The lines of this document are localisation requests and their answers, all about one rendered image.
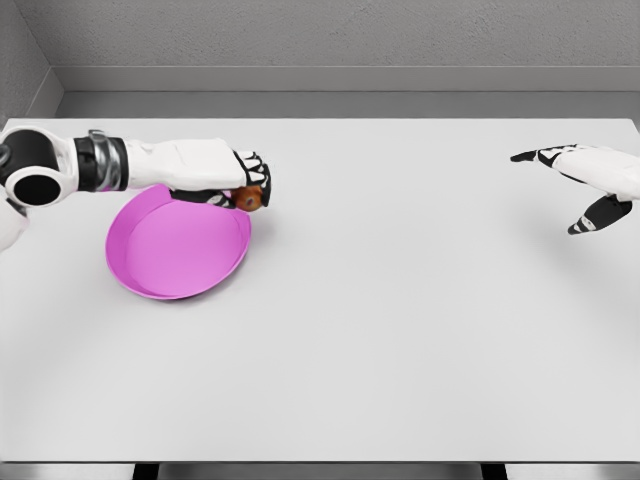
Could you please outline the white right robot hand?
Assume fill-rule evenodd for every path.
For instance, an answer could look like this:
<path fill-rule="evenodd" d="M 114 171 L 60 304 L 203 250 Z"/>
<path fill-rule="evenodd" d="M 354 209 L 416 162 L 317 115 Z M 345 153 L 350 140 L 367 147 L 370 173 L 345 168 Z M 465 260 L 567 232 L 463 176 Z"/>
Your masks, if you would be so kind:
<path fill-rule="evenodd" d="M 569 235 L 603 230 L 628 215 L 634 201 L 640 201 L 640 156 L 609 147 L 569 144 L 518 153 L 510 161 L 538 162 L 604 193 L 568 227 Z"/>

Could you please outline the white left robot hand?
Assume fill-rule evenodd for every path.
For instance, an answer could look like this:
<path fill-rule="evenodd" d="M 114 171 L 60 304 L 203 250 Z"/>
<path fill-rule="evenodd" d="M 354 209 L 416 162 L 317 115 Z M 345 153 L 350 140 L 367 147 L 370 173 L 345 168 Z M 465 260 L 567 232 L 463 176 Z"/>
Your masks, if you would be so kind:
<path fill-rule="evenodd" d="M 172 198 L 239 209 L 233 201 L 233 191 L 260 186 L 262 207 L 269 205 L 272 176 L 268 164 L 257 152 L 237 151 L 221 139 L 180 140 L 173 148 L 178 163 L 171 167 Z"/>

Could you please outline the red-orange apple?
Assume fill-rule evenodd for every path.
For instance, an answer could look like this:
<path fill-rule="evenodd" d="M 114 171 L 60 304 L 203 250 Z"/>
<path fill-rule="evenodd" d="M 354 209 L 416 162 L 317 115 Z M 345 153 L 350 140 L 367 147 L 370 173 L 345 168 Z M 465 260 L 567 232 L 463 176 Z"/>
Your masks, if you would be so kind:
<path fill-rule="evenodd" d="M 237 208 L 245 212 L 253 212 L 262 207 L 262 188 L 248 186 L 233 191 L 233 201 Z"/>

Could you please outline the pink round plate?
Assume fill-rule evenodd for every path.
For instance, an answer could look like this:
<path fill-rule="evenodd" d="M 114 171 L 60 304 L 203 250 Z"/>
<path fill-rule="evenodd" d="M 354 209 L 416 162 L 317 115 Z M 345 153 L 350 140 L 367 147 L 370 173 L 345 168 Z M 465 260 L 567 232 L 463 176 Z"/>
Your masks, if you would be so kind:
<path fill-rule="evenodd" d="M 143 297 L 175 300 L 201 294 L 225 280 L 251 239 L 247 213 L 176 200 L 154 185 L 122 207 L 105 241 L 116 280 Z"/>

